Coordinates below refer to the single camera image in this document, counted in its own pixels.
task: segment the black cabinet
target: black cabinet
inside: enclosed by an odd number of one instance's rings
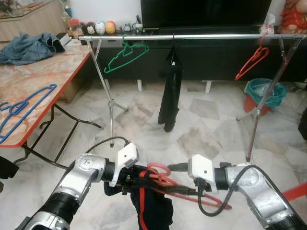
[[[255,66],[241,79],[244,81],[254,78],[272,79],[278,68],[282,65],[281,51],[278,40],[265,40],[264,46],[269,47],[269,55]],[[285,48],[289,49],[293,40],[285,40]],[[173,41],[141,41],[146,44],[150,51],[136,61],[105,74],[107,79],[140,79],[160,80],[159,71],[164,69],[168,62],[166,56],[169,53]],[[183,79],[185,80],[207,80],[207,81],[231,81],[235,79],[246,61],[259,47],[258,40],[234,39],[234,40],[182,40],[175,41],[178,47],[180,60],[184,67]],[[307,76],[306,68],[307,41],[303,41],[289,63],[282,81],[304,81]],[[104,44],[101,49],[98,62],[102,70],[108,62],[123,49],[121,43],[114,45],[110,42]],[[120,57],[114,66],[121,65],[127,60],[133,59],[142,52],[136,49],[131,57]]]

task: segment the blue hanger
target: blue hanger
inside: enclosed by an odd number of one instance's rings
[[[31,94],[27,98],[25,98],[23,101],[17,102],[13,105],[8,105],[6,107],[3,107],[5,104],[8,104],[8,102],[2,102],[0,103],[0,111],[9,110],[9,115],[4,119],[4,121],[0,125],[0,132],[2,131],[4,125],[7,123],[7,121],[12,117],[13,115],[18,115],[27,105],[29,105],[28,100],[30,100],[32,97],[37,95],[38,93],[49,89],[49,91],[38,101],[33,105],[33,107],[10,129],[10,131],[5,135],[0,135],[0,144],[6,140],[6,138],[9,137],[9,135],[29,116],[29,114],[57,87],[56,84],[51,84],[47,87],[44,87],[35,93]]]
[[[111,59],[111,61],[107,65],[107,67],[105,67],[105,69],[104,69],[105,73],[110,73],[112,71],[115,71],[115,70],[123,67],[123,66],[126,66],[126,65],[130,64],[131,62],[135,61],[136,59],[138,59],[139,57],[143,56],[144,54],[146,54],[149,51],[149,46],[146,46],[146,45],[132,45],[132,46],[130,46],[128,43],[126,43],[124,41],[125,36],[127,36],[127,35],[123,36],[123,45],[125,45],[124,49],[122,51],[120,51],[118,54],[116,54],[116,56],[114,58]],[[136,56],[134,59],[126,62],[125,64],[122,64],[122,65],[114,67],[114,68],[111,67],[111,64],[113,63],[113,61],[115,61],[117,58],[119,58],[121,56],[127,57],[127,56],[133,54],[135,48],[143,48],[144,50],[141,54]]]

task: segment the red hanger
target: red hanger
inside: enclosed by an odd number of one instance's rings
[[[269,48],[262,47],[262,41],[265,37],[265,34],[261,37],[259,48],[256,50],[254,55],[245,63],[240,72],[236,75],[235,80],[239,80],[244,74],[250,71],[255,65],[257,65],[261,60],[263,60],[269,54]]]

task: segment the white wall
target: white wall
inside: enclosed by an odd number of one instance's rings
[[[140,0],[71,0],[71,10],[80,22],[114,21],[117,28],[142,18]]]

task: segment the marble tabletop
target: marble tabletop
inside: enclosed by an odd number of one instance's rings
[[[66,52],[63,54],[56,54],[29,65],[0,65],[0,103],[8,102],[7,105],[13,105],[41,88],[50,84],[57,85],[11,135],[0,144],[0,147],[15,148],[25,143],[32,131],[90,56],[87,46],[66,46],[65,50]],[[46,91],[32,97],[26,108],[8,120],[0,135],[5,136],[45,93]],[[8,114],[8,109],[0,111],[0,124]]]

